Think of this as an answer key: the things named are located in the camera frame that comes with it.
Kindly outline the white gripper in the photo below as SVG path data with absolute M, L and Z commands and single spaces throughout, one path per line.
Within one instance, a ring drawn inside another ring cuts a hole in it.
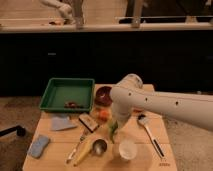
M 111 111 L 113 120 L 118 123 L 119 128 L 122 128 L 131 117 L 132 108 L 113 103 Z

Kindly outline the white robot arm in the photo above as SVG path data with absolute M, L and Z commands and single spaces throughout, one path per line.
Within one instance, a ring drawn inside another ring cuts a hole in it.
M 113 119 L 120 127 L 133 109 L 144 109 L 213 131 L 213 95 L 148 91 L 138 75 L 128 74 L 112 87 L 110 98 Z

